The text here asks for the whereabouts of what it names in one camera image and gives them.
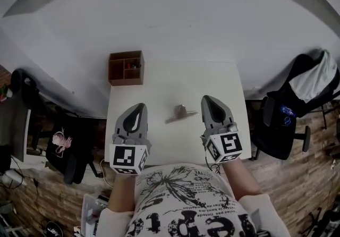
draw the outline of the white table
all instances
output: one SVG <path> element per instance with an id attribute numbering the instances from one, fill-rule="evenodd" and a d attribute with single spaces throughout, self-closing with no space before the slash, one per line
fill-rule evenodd
<path id="1" fill-rule="evenodd" d="M 129 107 L 145 103 L 148 108 L 148 139 L 152 144 L 147 165 L 174 163 L 205 164 L 200 135 L 205 130 L 201 99 L 211 95 L 232 111 L 243 147 L 241 159 L 251 157 L 247 109 L 239 72 L 234 63 L 146 61 L 144 84 L 111 87 L 105 135 L 105 161 L 109 162 L 118 117 Z M 173 116 L 174 106 L 183 104 L 187 111 L 200 115 L 165 124 Z M 209 163 L 214 163 L 207 153 Z"/>

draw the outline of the box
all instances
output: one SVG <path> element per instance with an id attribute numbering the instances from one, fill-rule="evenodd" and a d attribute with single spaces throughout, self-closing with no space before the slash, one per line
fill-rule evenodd
<path id="1" fill-rule="evenodd" d="M 242 144 L 238 131 L 211 135 L 205 147 L 215 163 L 234 160 L 242 153 Z"/>
<path id="2" fill-rule="evenodd" d="M 98 221 L 99 221 L 99 217 L 96 217 L 96 216 L 92 216 L 86 221 L 85 237 L 96 236 Z"/>
<path id="3" fill-rule="evenodd" d="M 149 156 L 147 146 L 110 145 L 110 167 L 118 174 L 140 175 Z"/>
<path id="4" fill-rule="evenodd" d="M 112 86 L 143 85 L 144 58 L 142 51 L 110 54 L 108 81 Z"/>

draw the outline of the metal object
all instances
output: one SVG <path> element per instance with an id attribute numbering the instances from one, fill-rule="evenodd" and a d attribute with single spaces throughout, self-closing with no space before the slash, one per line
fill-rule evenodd
<path id="1" fill-rule="evenodd" d="M 179 120 L 183 120 L 183 119 L 191 117 L 191 116 L 199 115 L 199 112 L 196 112 L 196 111 L 188 111 L 187 112 L 184 105 L 175 106 L 174 113 L 175 113 L 175 115 L 173 117 L 171 117 L 171 118 L 169 118 L 165 121 L 166 124 L 176 122 L 176 121 L 179 121 Z"/>

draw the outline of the cable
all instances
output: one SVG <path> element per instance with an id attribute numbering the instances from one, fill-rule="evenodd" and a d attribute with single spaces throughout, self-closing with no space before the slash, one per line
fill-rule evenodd
<path id="1" fill-rule="evenodd" d="M 111 188 L 113 188 L 113 186 L 111 186 L 110 184 L 108 184 L 108 182 L 106 181 L 105 172 L 104 172 L 104 170 L 103 170 L 103 168 L 102 168 L 102 166 L 101 166 L 101 163 L 103 162 L 103 160 L 104 160 L 104 159 L 102 159 L 102 160 L 100 161 L 100 169 L 101 169 L 101 171 L 102 171 L 102 173 L 103 173 L 103 177 L 104 177 L 104 180 L 105 180 L 106 184 L 109 185 Z"/>
<path id="2" fill-rule="evenodd" d="M 29 179 L 33 179 L 33 180 L 35 180 L 35 178 L 34 177 L 31 177 L 31 176 L 27 176 L 27 175 L 21 175 L 22 177 L 24 177 L 24 178 L 29 178 Z"/>
<path id="3" fill-rule="evenodd" d="M 17 167 L 18 167 L 19 170 L 20 170 L 20 173 L 21 173 L 21 182 L 20 182 L 20 184 L 18 184 L 17 186 L 15 186 L 15 187 L 12 188 L 11 185 L 12 185 L 12 183 L 13 183 L 13 180 L 11 181 L 11 184 L 10 184 L 9 187 L 7 187 L 7 186 L 2 182 L 2 180 L 1 180 L 0 186 L 3 187 L 3 188 L 5 188 L 5 189 L 14 190 L 14 189 L 16 189 L 17 187 L 19 187 L 19 186 L 22 184 L 22 182 L 23 182 L 23 174 L 22 174 L 22 171 L 21 171 L 21 169 L 20 169 L 18 163 L 15 161 L 15 159 L 14 159 L 13 157 L 11 157 L 11 158 L 14 160 L 14 162 L 16 163 Z"/>
<path id="4" fill-rule="evenodd" d="M 33 179 L 34 185 L 37 189 L 37 196 L 36 196 L 36 201 L 35 201 L 35 205 L 36 205 L 36 209 L 38 211 L 38 213 L 43 217 L 46 218 L 43 214 L 41 214 L 39 208 L 38 208 L 38 197 L 39 197 L 39 192 L 38 192 L 38 181 L 36 179 Z"/>
<path id="5" fill-rule="evenodd" d="M 206 148 L 205 145 L 203 145 L 203 146 L 204 146 L 204 153 L 205 153 L 205 155 L 206 155 L 206 156 L 205 156 L 205 158 L 206 158 L 206 164 L 207 164 L 208 168 L 210 169 L 210 171 L 213 172 L 213 167 L 215 167 L 215 174 L 221 175 L 221 173 L 220 173 L 220 171 L 219 171 L 219 164 L 214 163 L 214 164 L 212 164 L 211 166 L 209 166 L 208 161 L 207 161 L 207 148 Z"/>

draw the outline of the small wooden organizer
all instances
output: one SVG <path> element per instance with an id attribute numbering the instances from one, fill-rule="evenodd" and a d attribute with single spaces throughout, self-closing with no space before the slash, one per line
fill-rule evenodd
<path id="1" fill-rule="evenodd" d="M 110 54 L 108 81 L 112 86 L 143 85 L 143 76 L 142 51 Z"/>

